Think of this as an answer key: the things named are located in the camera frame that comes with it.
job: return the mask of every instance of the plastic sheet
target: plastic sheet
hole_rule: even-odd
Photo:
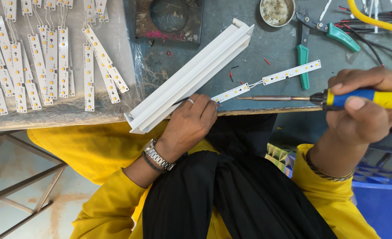
[[[130,89],[123,94],[118,90],[121,102],[112,104],[109,100],[100,70],[94,60],[95,83],[93,85],[95,86],[95,111],[87,112],[84,110],[82,46],[86,43],[86,38],[81,32],[84,22],[84,6],[82,1],[74,1],[73,8],[68,11],[66,26],[69,28],[69,43],[71,44],[72,54],[71,69],[74,71],[76,96],[70,96],[69,98],[58,97],[51,106],[44,106],[42,104],[42,109],[40,110],[32,110],[27,99],[28,113],[16,112],[14,97],[5,97],[9,114],[0,116],[0,130],[91,125],[124,121],[125,118],[122,114],[131,111],[143,101],[144,88],[141,82],[144,66],[142,54],[140,47],[131,42],[129,38],[124,13],[124,7],[127,6],[124,5],[123,1],[111,0],[107,2],[106,7],[109,22],[100,26],[101,24],[98,21],[97,25],[93,26],[93,29],[109,57],[114,62],[114,66],[116,66]],[[60,23],[58,6],[55,12],[48,11],[47,16],[44,8],[38,8],[37,11],[43,19],[44,24],[49,22],[50,25],[54,24],[55,28],[57,28]],[[0,16],[3,16],[3,19],[5,19],[1,1]],[[35,13],[30,17],[30,22],[32,30],[36,33],[38,21]],[[38,84],[27,38],[28,34],[32,34],[32,30],[25,17],[21,14],[20,1],[18,1],[17,19],[14,25],[18,31],[19,39],[22,39],[24,43],[33,71],[34,82]]]

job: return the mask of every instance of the wristwatch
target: wristwatch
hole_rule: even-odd
[[[170,171],[172,167],[174,167],[175,163],[168,163],[167,161],[163,160],[161,156],[155,150],[155,144],[157,139],[151,139],[145,146],[144,151],[149,157],[153,159],[159,166],[162,168]]]

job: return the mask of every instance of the hand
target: hand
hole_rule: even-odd
[[[383,67],[367,71],[341,70],[337,76],[329,79],[329,88],[336,95],[365,87],[392,91],[392,71]],[[346,100],[344,111],[329,111],[326,120],[342,142],[369,144],[388,135],[392,127],[392,109],[384,109],[366,98],[352,96]]]
[[[207,95],[193,94],[173,112],[164,133],[155,145],[167,162],[176,161],[208,134],[217,120],[217,102]]]

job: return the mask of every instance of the workbench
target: workbench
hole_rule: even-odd
[[[356,1],[362,11],[361,1]],[[197,93],[210,97],[233,89],[243,83],[255,83],[264,76],[278,73],[297,66],[296,46],[301,41],[301,22],[296,17],[284,27],[268,26],[259,12],[259,0],[215,0],[204,1],[201,43],[174,42],[155,40],[153,45],[148,38],[139,37],[135,42],[140,45],[146,71],[143,72],[146,96],[165,82],[175,72],[184,66],[209,42],[217,37],[237,18],[247,25],[255,25],[250,45],[234,58],[225,68],[220,70],[211,80],[202,86]],[[295,0],[296,9],[303,7],[309,11],[310,18],[318,20],[324,10],[324,0]],[[333,0],[322,22],[338,22],[348,19],[349,14],[337,10],[336,6],[348,6],[346,0]],[[132,10],[126,16],[133,17]],[[388,1],[381,1],[379,11],[392,11]],[[366,34],[365,38],[392,48],[392,33]],[[309,96],[326,89],[327,81],[338,71],[345,68],[369,69],[378,66],[371,50],[363,42],[357,40],[361,51],[353,53],[344,45],[327,37],[324,33],[312,30],[308,40],[309,62],[321,60],[321,69],[309,73],[310,89],[303,90],[299,76],[285,79],[266,86],[258,85],[241,96],[250,95],[294,95]],[[377,50],[386,67],[392,70],[392,54]],[[227,76],[233,69],[234,82]],[[237,100],[236,98],[220,103],[219,115],[283,113],[291,111],[321,110],[309,102],[257,102]]]

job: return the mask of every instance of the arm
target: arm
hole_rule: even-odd
[[[385,68],[342,70],[329,80],[329,87],[336,95],[363,87],[392,91],[392,72]],[[327,112],[326,119],[329,129],[318,142],[298,147],[292,180],[338,238],[379,238],[351,202],[351,175],[369,144],[388,134],[392,110],[365,98],[350,97],[345,110]]]
[[[155,145],[156,152],[167,162],[175,162],[198,144],[216,121],[215,101],[198,94],[193,94],[190,98],[194,104],[185,101],[174,111]],[[150,157],[148,159],[153,166],[162,170]],[[131,216],[135,207],[146,188],[160,174],[147,164],[143,156],[113,173],[90,200],[83,204],[82,211],[72,223],[74,231],[71,239],[128,238],[134,227]]]

